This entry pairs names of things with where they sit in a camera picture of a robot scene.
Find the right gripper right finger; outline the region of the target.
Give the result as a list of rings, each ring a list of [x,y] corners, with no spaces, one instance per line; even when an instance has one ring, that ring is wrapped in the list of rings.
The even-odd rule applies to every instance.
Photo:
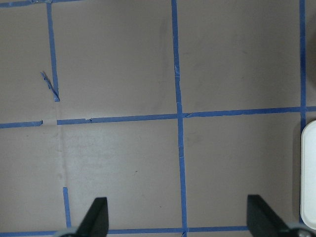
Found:
[[[253,237],[291,236],[291,229],[260,195],[247,196],[247,227]]]

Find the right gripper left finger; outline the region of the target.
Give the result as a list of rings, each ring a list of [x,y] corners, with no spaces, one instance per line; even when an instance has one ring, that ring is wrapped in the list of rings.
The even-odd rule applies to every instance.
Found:
[[[108,202],[106,197],[93,201],[81,224],[75,232],[76,237],[105,237],[109,230]]]

